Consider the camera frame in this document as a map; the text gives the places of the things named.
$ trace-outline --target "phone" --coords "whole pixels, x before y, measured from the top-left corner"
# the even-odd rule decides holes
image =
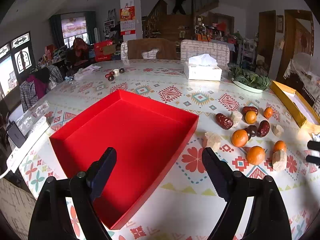
[[[26,138],[23,136],[22,132],[19,130],[14,121],[9,122],[9,125],[7,127],[7,134],[18,148],[21,148],[21,146],[26,141]]]

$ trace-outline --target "curtain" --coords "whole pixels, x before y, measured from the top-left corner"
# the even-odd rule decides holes
[[[61,48],[62,46],[64,46],[64,41],[60,14],[52,15],[49,18],[49,22],[54,45],[56,46],[56,48]]]
[[[94,11],[85,12],[84,16],[85,16],[85,22],[87,25],[87,34],[88,34],[89,45],[90,45],[96,42],[94,37],[94,28],[97,27],[96,12]]]

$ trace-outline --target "orange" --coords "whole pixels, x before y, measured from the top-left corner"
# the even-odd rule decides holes
[[[245,114],[245,121],[248,124],[253,124],[256,120],[257,120],[257,115],[256,115],[256,113],[254,111],[248,111]]]
[[[284,141],[277,141],[273,147],[273,152],[280,150],[287,151],[287,146],[285,145]]]
[[[265,159],[265,152],[260,146],[253,146],[247,153],[247,160],[252,165],[259,165]]]
[[[231,142],[236,147],[245,146],[248,141],[248,133],[245,130],[237,130],[231,137]]]
[[[263,113],[264,117],[269,119],[273,115],[273,110],[271,107],[267,107]]]

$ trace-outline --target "plate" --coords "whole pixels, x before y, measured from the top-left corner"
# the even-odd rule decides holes
[[[232,78],[231,80],[232,80],[232,82],[233,82],[234,84],[236,84],[238,87],[241,87],[242,89],[247,90],[247,91],[249,91],[249,92],[252,92],[252,93],[262,93],[262,91],[263,91],[263,90],[261,90],[261,89],[256,89],[256,88],[252,88],[252,87],[249,87],[249,86],[247,86],[247,85],[244,85],[244,84],[240,83],[239,81],[233,81],[233,78]]]

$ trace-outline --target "picture frame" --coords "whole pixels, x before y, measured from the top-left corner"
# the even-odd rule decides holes
[[[283,15],[276,16],[276,32],[277,33],[284,32],[284,17],[283,17]]]

